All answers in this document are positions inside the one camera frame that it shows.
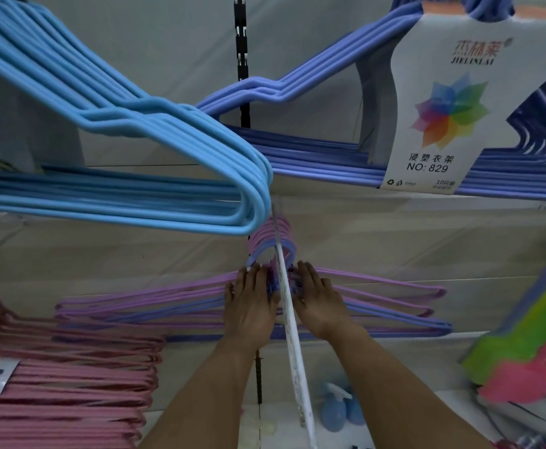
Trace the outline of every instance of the hand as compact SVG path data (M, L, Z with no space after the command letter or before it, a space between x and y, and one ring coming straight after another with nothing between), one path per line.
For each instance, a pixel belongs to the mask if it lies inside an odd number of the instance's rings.
M269 268L254 264L247 272L240 269L235 285L225 287L225 310L223 321L224 339L250 350L251 354L264 347L270 339L279 294L267 297Z
M294 309L314 337L329 341L343 329L356 325L329 279L321 279L310 263L298 262L297 271L303 294L301 298L292 296Z

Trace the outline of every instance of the person's left hand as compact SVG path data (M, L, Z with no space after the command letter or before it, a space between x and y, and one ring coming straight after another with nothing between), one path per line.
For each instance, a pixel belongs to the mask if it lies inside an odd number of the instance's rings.
M240 269L235 285L230 282L225 287L224 339L251 353L269 342L277 316L279 293L272 295L269 302L268 274L268 267L256 263L250 271Z

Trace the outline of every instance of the green plastic object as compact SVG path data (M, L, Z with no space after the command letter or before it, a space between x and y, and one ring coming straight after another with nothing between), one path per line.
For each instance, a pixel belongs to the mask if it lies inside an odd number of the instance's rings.
M507 335L487 334L462 365L476 384L485 384L502 361L530 362L546 344L546 291Z

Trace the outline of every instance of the person's right hand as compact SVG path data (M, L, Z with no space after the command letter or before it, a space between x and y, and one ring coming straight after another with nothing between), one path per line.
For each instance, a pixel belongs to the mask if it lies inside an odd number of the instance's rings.
M337 332L355 324L329 279L321 279L310 263L298 262L297 272L303 293L292 296L294 309L314 337L329 341Z

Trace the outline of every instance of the person's left arm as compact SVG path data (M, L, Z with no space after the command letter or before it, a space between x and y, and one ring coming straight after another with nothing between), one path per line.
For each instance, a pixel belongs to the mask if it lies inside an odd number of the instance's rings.
M267 297L268 268L238 272L225 288L224 336L178 392L140 449L236 449L240 407L254 353L269 341L278 297Z

